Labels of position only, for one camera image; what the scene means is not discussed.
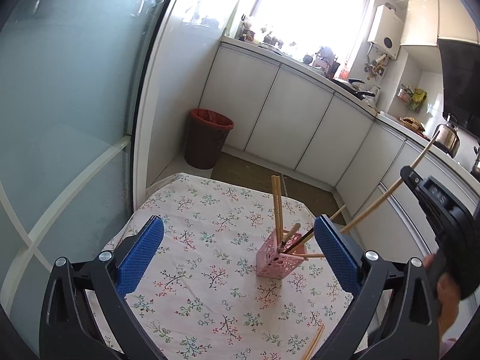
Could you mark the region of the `pink sleeve forearm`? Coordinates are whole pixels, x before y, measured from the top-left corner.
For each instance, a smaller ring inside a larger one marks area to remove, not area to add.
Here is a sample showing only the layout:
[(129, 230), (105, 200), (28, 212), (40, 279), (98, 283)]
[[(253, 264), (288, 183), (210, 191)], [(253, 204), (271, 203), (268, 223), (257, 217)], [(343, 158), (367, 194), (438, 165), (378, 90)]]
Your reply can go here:
[(441, 359), (457, 342), (456, 338), (442, 340), (439, 347), (439, 359)]

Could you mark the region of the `person's right hand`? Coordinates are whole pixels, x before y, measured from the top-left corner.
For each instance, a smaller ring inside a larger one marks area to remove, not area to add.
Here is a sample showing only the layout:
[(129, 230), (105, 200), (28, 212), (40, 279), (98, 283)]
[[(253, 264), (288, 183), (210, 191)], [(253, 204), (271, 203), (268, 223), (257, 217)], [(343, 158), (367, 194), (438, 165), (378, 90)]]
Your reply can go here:
[(446, 331), (456, 322), (461, 301), (461, 289), (448, 272), (443, 273), (438, 280), (437, 295), (441, 306), (438, 317), (439, 337), (443, 338)]

